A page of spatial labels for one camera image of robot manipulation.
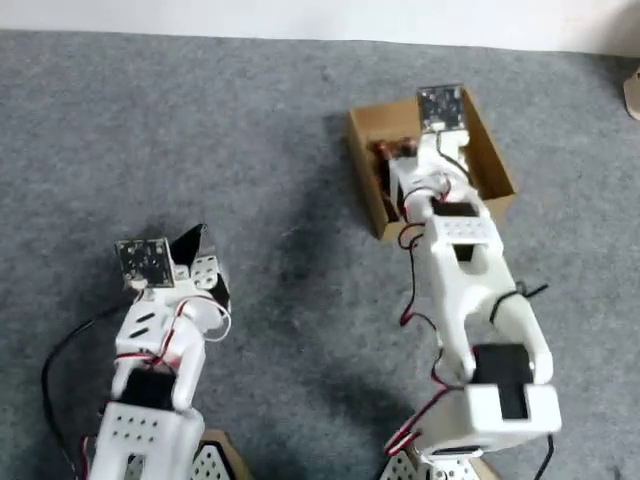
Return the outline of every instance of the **electrical wire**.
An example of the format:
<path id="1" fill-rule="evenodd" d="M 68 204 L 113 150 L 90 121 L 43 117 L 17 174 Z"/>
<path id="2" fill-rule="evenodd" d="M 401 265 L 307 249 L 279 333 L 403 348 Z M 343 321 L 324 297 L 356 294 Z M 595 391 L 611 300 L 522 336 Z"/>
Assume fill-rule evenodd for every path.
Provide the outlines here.
<path id="1" fill-rule="evenodd" d="M 405 424 L 398 430 L 393 437 L 387 442 L 385 445 L 384 451 L 388 456 L 394 456 L 403 448 L 406 448 L 411 442 L 420 437 L 422 434 L 420 431 L 411 432 L 411 429 L 418 423 L 420 417 L 422 417 L 425 413 L 431 410 L 442 397 L 453 392 L 461 390 L 458 387 L 455 388 L 445 388 L 443 390 L 438 391 L 431 400 L 429 400 L 416 414 L 414 414 L 409 420 L 405 422 Z"/>
<path id="2" fill-rule="evenodd" d="M 436 150 L 438 151 L 438 155 L 440 155 L 442 158 L 444 158 L 447 162 L 449 162 L 451 165 L 453 165 L 454 167 L 456 167 L 458 170 L 460 170 L 464 176 L 467 178 L 467 181 L 469 182 L 469 185 L 473 185 L 473 182 L 471 181 L 471 174 L 469 173 L 469 170 L 467 170 L 466 168 L 464 168 L 462 166 L 462 164 L 460 164 L 460 162 L 458 162 L 457 160 L 451 158 L 449 155 L 447 155 L 446 153 L 444 153 L 441 149 L 440 149 L 440 144 L 442 142 L 441 139 L 441 134 L 442 132 L 439 131 L 436 133 Z"/>
<path id="3" fill-rule="evenodd" d="M 184 307 L 186 306 L 187 303 L 189 303 L 190 300 L 193 299 L 201 299 L 201 300 L 206 300 L 208 302 L 211 302 L 215 305 L 215 307 L 218 309 L 218 312 L 220 313 L 222 320 L 224 321 L 224 319 L 226 318 L 228 320 L 227 322 L 227 326 L 225 328 L 225 331 L 223 332 L 222 335 L 220 335 L 219 337 L 216 338 L 207 338 L 204 337 L 204 340 L 207 342 L 211 342 L 211 343 L 216 343 L 216 342 L 221 342 L 222 340 L 224 340 L 225 338 L 227 338 L 227 335 L 229 335 L 229 332 L 231 331 L 231 314 L 229 313 L 229 311 L 224 308 L 222 305 L 220 305 L 220 303 L 218 303 L 215 299 L 211 298 L 211 297 L 206 297 L 204 295 L 193 295 L 190 297 L 185 298 L 180 305 L 178 305 L 178 309 L 176 310 L 176 316 L 180 316 L 182 314 L 182 311 L 184 310 Z"/>
<path id="4" fill-rule="evenodd" d="M 47 356 L 42 366 L 42 370 L 40 372 L 40 387 L 42 389 L 42 410 L 44 412 L 44 417 L 47 422 L 47 425 L 49 426 L 49 430 L 54 436 L 56 443 L 58 444 L 58 447 L 62 452 L 64 459 L 66 460 L 67 464 L 69 465 L 69 468 L 71 469 L 73 478 L 76 480 L 80 480 L 78 467 L 71 456 L 71 450 L 69 448 L 69 445 L 64 439 L 62 430 L 58 425 L 58 421 L 53 409 L 53 403 L 51 402 L 51 394 L 49 391 L 49 371 L 51 370 L 51 366 L 53 365 L 56 358 L 58 358 L 58 356 L 62 353 L 65 347 L 67 347 L 67 345 L 69 345 L 69 343 L 74 338 L 78 337 L 80 334 L 89 330 L 91 327 L 95 325 L 97 321 L 110 317 L 111 315 L 117 313 L 123 308 L 126 308 L 127 306 L 129 306 L 130 303 L 131 303 L 130 301 L 127 301 L 126 303 L 118 304 L 114 307 L 108 308 L 107 310 L 100 312 L 96 316 L 86 320 L 85 322 L 81 323 L 76 328 L 71 330 L 71 332 L 69 332 L 62 340 L 60 340 L 57 344 L 55 344 L 54 347 L 51 349 L 51 352 Z"/>
<path id="5" fill-rule="evenodd" d="M 96 438 L 95 435 L 83 435 L 80 440 L 80 455 L 82 456 L 82 479 L 87 480 L 89 478 L 89 472 L 91 471 L 91 465 L 89 464 L 89 454 L 87 453 L 87 444 L 89 439 Z"/>
<path id="6" fill-rule="evenodd" d="M 398 234 L 398 245 L 402 250 L 406 250 L 409 252 L 409 259 L 411 262 L 411 298 L 409 299 L 407 306 L 404 308 L 402 315 L 400 315 L 400 326 L 404 327 L 414 317 L 419 317 L 425 320 L 431 326 L 431 328 L 435 330 L 436 326 L 434 325 L 433 321 L 429 317 L 427 317 L 422 313 L 411 311 L 413 308 L 413 304 L 415 303 L 415 300 L 416 300 L 416 265 L 415 265 L 416 261 L 415 261 L 413 250 L 416 247 L 418 240 L 422 238 L 423 234 L 419 233 L 415 235 L 409 241 L 408 245 L 405 245 L 402 243 L 402 238 L 407 230 L 413 227 L 420 227 L 420 226 L 424 226 L 424 223 L 408 223 L 402 228 L 402 230 L 400 230 L 400 233 Z"/>
<path id="7" fill-rule="evenodd" d="M 524 283 L 522 280 L 518 280 L 516 282 L 515 290 L 511 290 L 503 295 L 500 295 L 496 299 L 495 303 L 493 304 L 493 307 L 491 308 L 491 313 L 489 314 L 489 323 L 493 325 L 493 323 L 496 320 L 496 316 L 498 314 L 498 308 L 500 307 L 500 305 L 502 305 L 502 302 L 504 302 L 507 298 L 511 298 L 514 295 L 522 295 L 524 298 L 529 299 L 531 297 L 535 297 L 539 293 L 542 293 L 547 288 L 549 288 L 549 284 L 543 283 L 539 287 L 534 288 L 532 291 L 529 291 L 529 289 L 527 288 L 527 284 Z"/>
<path id="8" fill-rule="evenodd" d="M 547 454 L 545 455 L 544 460 L 540 465 L 540 468 L 538 468 L 538 471 L 536 472 L 536 476 L 533 477 L 533 480 L 540 480 L 542 478 L 542 475 L 544 474 L 544 471 L 549 466 L 549 462 L 551 461 L 551 457 L 553 457 L 553 453 L 555 451 L 556 451 L 556 447 L 553 444 L 553 435 L 549 434 L 547 435 Z"/>

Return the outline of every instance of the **brown cardboard box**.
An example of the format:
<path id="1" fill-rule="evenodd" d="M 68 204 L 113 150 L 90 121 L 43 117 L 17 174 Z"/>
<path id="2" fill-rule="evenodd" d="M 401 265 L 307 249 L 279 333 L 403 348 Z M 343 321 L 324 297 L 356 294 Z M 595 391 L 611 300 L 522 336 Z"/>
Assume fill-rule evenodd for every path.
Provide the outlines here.
<path id="1" fill-rule="evenodd" d="M 494 220 L 500 221 L 513 201 L 516 190 L 491 134 L 466 89 L 463 90 L 463 98 L 471 137 L 469 145 L 465 147 L 471 178 Z M 417 138 L 419 134 L 420 117 L 415 97 L 349 111 L 348 138 L 351 155 L 373 217 L 376 234 L 383 240 L 395 238 L 402 224 L 388 202 L 385 205 L 385 196 L 376 178 L 379 171 L 378 159 L 370 149 L 371 144 L 378 140 Z"/>

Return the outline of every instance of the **perforated metal plate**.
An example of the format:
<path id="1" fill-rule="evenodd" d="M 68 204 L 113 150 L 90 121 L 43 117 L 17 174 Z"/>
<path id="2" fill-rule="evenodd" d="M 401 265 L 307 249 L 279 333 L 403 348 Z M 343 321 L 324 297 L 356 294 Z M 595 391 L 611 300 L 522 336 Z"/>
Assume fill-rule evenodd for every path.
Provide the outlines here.
<path id="1" fill-rule="evenodd" d="M 224 453 L 217 443 L 202 446 L 193 461 L 191 480 L 233 480 L 233 474 L 227 470 Z"/>
<path id="2" fill-rule="evenodd" d="M 407 454 L 400 452 L 389 460 L 379 480 L 480 480 L 480 477 L 467 460 L 438 460 L 435 466 L 421 463 L 416 470 Z"/>
<path id="3" fill-rule="evenodd" d="M 438 460 L 431 467 L 431 478 L 434 480 L 480 480 L 468 460 Z"/>
<path id="4" fill-rule="evenodd" d="M 227 465 L 217 443 L 204 444 L 191 465 L 189 480 L 234 480 Z M 132 456 L 124 480 L 139 480 L 143 469 L 144 457 Z"/>
<path id="5" fill-rule="evenodd" d="M 418 480 L 418 478 L 418 472 L 404 452 L 392 457 L 380 476 L 380 480 Z"/>

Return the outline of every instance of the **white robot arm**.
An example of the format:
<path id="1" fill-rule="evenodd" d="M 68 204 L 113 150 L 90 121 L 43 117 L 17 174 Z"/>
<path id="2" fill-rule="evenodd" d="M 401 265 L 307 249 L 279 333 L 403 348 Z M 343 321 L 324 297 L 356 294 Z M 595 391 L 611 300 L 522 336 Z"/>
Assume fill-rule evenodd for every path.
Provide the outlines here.
<path id="1" fill-rule="evenodd" d="M 132 458 L 141 480 L 186 480 L 204 431 L 191 406 L 205 333 L 231 326 L 226 280 L 215 255 L 197 256 L 199 225 L 166 239 L 119 242 L 127 283 L 139 291 L 116 337 L 111 386 L 90 480 L 122 480 Z"/>
<path id="2" fill-rule="evenodd" d="M 421 266 L 435 305 L 430 317 L 442 358 L 463 386 L 440 391 L 396 432 L 386 452 L 413 452 L 433 466 L 436 478 L 452 460 L 463 465 L 557 432 L 561 418 L 549 384 L 551 352 L 527 292 L 511 276 L 489 210 L 470 184 L 461 153 L 469 142 L 461 87 L 421 89 L 418 102 L 419 141 L 387 158 L 390 194 L 422 234 Z M 472 347 L 465 331 L 472 315 L 491 322 L 503 343 Z"/>

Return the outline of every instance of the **carpet floor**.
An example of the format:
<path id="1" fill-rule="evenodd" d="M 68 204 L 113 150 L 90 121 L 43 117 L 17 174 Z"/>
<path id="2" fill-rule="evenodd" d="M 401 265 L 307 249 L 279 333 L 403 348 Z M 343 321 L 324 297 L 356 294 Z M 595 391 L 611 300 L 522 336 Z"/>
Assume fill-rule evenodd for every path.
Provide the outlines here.
<path id="1" fill-rule="evenodd" d="M 564 427 L 545 478 L 640 469 L 638 61 L 560 53 L 116 34 L 0 34 L 0 477 L 69 478 L 41 412 L 53 343 L 122 297 L 113 243 L 205 221 L 234 326 L 195 406 L 258 479 L 375 479 L 435 391 L 426 325 L 397 318 L 409 263 L 372 235 L 348 108 L 464 82 L 519 195 L 500 226 L 554 354 Z M 420 292 L 428 311 L 428 290 Z M 52 373 L 65 435 L 95 432 L 122 317 Z M 488 455 L 532 478 L 544 440 Z"/>

